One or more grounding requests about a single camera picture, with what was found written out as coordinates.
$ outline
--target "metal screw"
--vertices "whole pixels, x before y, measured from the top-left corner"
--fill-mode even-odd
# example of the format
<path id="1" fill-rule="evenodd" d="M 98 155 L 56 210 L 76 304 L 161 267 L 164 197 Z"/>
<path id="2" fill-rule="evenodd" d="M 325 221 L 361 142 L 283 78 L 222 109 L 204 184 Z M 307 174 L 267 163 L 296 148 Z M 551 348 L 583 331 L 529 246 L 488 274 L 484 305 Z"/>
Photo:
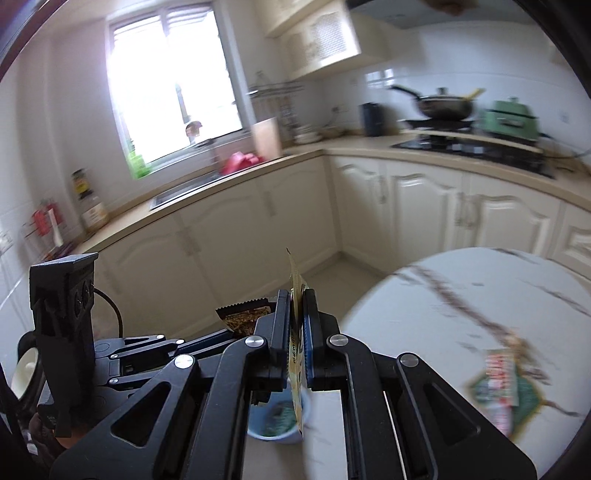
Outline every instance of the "metal screw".
<path id="1" fill-rule="evenodd" d="M 189 368 L 195 359 L 191 355 L 179 355 L 174 359 L 174 364 L 177 368 Z"/>
<path id="2" fill-rule="evenodd" d="M 330 337 L 329 342 L 334 346 L 345 346 L 347 343 L 349 343 L 349 339 L 345 335 L 338 333 L 337 335 Z"/>
<path id="3" fill-rule="evenodd" d="M 250 348 L 257 348 L 260 347 L 263 343 L 265 343 L 265 339 L 258 335 L 251 335 L 246 340 L 244 340 L 246 346 Z"/>
<path id="4" fill-rule="evenodd" d="M 416 355 L 411 353 L 405 353 L 402 357 L 400 357 L 400 363 L 402 363 L 405 367 L 416 367 L 418 365 L 418 358 Z"/>

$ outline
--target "chocolate bar wrapper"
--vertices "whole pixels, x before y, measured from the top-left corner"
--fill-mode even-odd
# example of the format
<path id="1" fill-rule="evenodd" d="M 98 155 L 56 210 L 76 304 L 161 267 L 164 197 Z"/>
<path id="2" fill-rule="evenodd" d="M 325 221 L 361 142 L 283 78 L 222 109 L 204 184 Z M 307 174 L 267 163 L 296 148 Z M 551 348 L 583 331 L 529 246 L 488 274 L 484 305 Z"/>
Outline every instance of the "chocolate bar wrapper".
<path id="1" fill-rule="evenodd" d="M 275 305 L 268 299 L 249 300 L 219 308 L 216 313 L 237 338 L 245 338 L 254 335 L 256 321 L 273 313 Z"/>

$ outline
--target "cabinet handle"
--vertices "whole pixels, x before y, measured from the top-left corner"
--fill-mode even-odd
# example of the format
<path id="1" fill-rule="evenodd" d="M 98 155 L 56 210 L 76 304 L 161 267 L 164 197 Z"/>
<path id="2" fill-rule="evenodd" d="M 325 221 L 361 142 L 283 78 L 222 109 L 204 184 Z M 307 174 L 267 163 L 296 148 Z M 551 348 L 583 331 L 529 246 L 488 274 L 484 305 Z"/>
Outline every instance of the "cabinet handle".
<path id="1" fill-rule="evenodd" d="M 384 205 L 388 201 L 388 190 L 386 186 L 386 179 L 383 175 L 379 176 L 379 190 L 380 190 L 380 204 Z"/>
<path id="2" fill-rule="evenodd" d="M 456 226 L 464 225 L 464 193 L 457 193 L 457 206 L 456 206 Z"/>
<path id="3" fill-rule="evenodd" d="M 192 257 L 193 254 L 198 254 L 201 251 L 198 243 L 193 239 L 186 228 L 177 232 L 177 238 L 181 244 L 181 248 L 188 257 Z"/>
<path id="4" fill-rule="evenodd" d="M 480 195 L 473 195 L 469 198 L 470 219 L 466 221 L 466 228 L 473 229 L 480 225 Z"/>
<path id="5" fill-rule="evenodd" d="M 275 204 L 273 204 L 273 199 L 271 198 L 270 192 L 263 192 L 263 197 L 265 201 L 265 206 L 267 207 L 267 212 L 269 212 L 270 217 L 274 217 L 277 215 L 277 211 L 275 210 Z"/>

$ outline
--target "round table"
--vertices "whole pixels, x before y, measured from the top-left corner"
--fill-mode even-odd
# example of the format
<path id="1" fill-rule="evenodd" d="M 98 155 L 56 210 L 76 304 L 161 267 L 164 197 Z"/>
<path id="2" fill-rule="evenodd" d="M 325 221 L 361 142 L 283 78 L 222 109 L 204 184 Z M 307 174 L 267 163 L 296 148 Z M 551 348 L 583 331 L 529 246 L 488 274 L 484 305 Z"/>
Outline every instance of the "round table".
<path id="1" fill-rule="evenodd" d="M 511 439 L 541 477 L 591 408 L 591 296 L 562 267 L 505 249 L 469 248 L 398 270 L 342 322 L 373 352 L 414 352 L 481 412 L 488 350 L 509 348 L 528 384 Z M 304 436 L 310 480 L 346 479 L 338 392 L 314 393 Z"/>

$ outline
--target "frying pan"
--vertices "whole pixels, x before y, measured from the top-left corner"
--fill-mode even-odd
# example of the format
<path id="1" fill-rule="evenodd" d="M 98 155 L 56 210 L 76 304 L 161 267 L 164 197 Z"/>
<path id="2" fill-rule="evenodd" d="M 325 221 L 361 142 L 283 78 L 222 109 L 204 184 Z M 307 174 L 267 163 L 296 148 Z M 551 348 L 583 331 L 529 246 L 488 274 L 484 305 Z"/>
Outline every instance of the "frying pan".
<path id="1" fill-rule="evenodd" d="M 389 88 L 415 97 L 417 108 L 427 117 L 435 120 L 453 121 L 468 118 L 473 111 L 472 100 L 484 92 L 483 89 L 478 89 L 468 96 L 460 97 L 449 95 L 447 89 L 441 87 L 437 89 L 437 95 L 424 96 L 401 85 L 391 85 Z"/>

